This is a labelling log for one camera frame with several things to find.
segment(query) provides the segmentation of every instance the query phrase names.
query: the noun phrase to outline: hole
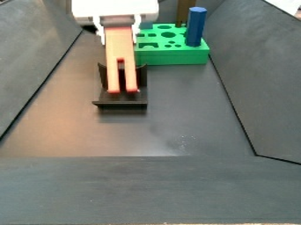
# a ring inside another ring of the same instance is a hole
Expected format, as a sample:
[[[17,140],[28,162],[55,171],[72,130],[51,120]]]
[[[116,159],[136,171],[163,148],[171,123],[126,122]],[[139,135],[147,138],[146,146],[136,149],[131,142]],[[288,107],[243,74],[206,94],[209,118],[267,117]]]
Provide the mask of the hole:
[[[167,29],[171,29],[171,26],[170,25],[159,25],[158,28],[162,30],[167,30]]]
[[[159,47],[158,43],[155,42],[139,43],[139,48],[144,48],[146,46]]]
[[[168,38],[168,39],[175,37],[175,33],[171,33],[171,32],[164,32],[160,35],[162,35],[162,37]]]

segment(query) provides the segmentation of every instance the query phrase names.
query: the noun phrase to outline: green block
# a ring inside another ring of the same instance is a hole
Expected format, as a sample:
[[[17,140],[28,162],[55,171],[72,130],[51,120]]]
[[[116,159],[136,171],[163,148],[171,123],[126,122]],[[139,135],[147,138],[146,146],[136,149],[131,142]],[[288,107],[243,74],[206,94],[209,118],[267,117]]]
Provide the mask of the green block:
[[[209,60],[209,46],[205,40],[199,47],[185,44],[186,27],[174,24],[155,24],[152,29],[140,30],[136,38],[136,65],[205,64]]]

